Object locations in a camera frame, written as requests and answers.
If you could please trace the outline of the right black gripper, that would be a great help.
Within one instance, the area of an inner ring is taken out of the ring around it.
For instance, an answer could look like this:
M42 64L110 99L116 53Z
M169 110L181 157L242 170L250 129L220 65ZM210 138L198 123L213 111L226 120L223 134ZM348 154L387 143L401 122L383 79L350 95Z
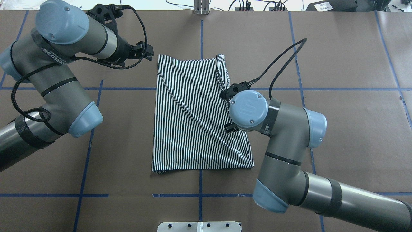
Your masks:
M240 128L235 123L225 124L225 133L240 131Z

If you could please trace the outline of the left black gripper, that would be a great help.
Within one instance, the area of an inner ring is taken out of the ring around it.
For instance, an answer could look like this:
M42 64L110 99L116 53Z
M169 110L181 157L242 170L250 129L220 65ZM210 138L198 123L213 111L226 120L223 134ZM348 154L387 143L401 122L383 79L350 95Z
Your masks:
M139 41L135 46L130 45L125 39L119 37L117 48L112 55L112 64L125 67L127 59L147 59L151 61L154 56L153 46L145 41Z

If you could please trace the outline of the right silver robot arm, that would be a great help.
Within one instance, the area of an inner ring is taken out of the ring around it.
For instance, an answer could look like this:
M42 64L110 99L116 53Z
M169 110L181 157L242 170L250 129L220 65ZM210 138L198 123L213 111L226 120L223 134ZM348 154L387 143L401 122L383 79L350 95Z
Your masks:
M253 192L257 205L275 213L293 205L380 232L411 231L411 204L302 170L305 151L325 136L324 115L240 87L220 96L232 120L227 132L257 131L270 138Z

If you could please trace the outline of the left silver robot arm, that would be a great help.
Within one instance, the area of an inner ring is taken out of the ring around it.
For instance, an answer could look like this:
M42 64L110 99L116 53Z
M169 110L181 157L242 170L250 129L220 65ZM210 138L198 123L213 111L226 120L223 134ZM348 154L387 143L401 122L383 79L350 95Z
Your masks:
M40 5L35 28L1 54L1 68L15 79L11 102L19 115L1 129L1 171L70 134L78 138L103 116L68 65L77 60L125 70L128 59L152 60L153 47L129 44L116 19L129 5L97 4L84 12L63 0Z

